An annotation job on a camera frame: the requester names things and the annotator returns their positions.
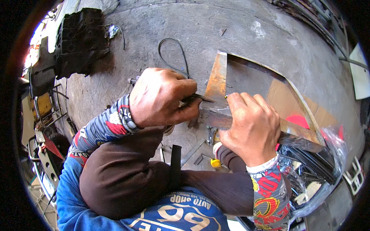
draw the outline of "tape measure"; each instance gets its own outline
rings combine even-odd
[[[221,161],[219,159],[212,158],[211,159],[211,166],[214,168],[221,167]]]

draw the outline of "rusty metal plate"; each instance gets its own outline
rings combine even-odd
[[[278,142],[282,145],[296,147],[305,151],[319,152],[325,147],[319,126],[294,84],[279,72],[268,66],[260,64],[248,58],[218,51],[212,72],[208,80],[205,96],[216,101],[216,103],[203,101],[200,106],[199,123],[220,129],[228,129],[232,124],[230,108],[225,99],[226,95],[226,69],[228,60],[238,62],[253,69],[262,71],[273,78],[284,82],[290,89],[292,95],[298,102],[306,118],[310,129],[303,128],[284,119],[280,119],[281,134]]]

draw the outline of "person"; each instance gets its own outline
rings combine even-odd
[[[280,117],[260,95],[233,93],[233,117],[215,157],[233,173],[181,170],[149,161],[163,133],[199,113],[196,82],[146,69],[132,92],[73,138],[57,188],[60,230],[229,230],[224,214],[254,216],[257,230],[288,230],[289,181],[275,146]]]

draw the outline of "right hand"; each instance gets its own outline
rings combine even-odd
[[[228,95],[233,122],[229,130],[219,130],[221,143],[239,155],[248,167],[255,167],[276,156],[280,136],[280,116],[261,95]]]
[[[179,108],[180,100],[196,92],[196,82],[171,69],[147,68],[129,97],[131,117],[140,127],[175,125],[199,114],[201,99]]]

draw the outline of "patterned arm sleeve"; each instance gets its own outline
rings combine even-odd
[[[256,230],[287,231],[289,196],[278,166],[279,154],[268,162],[247,167],[253,182]]]
[[[139,130],[131,119],[129,94],[117,100],[111,108],[93,118],[74,136],[68,157],[84,167],[90,154],[103,143],[132,135]]]

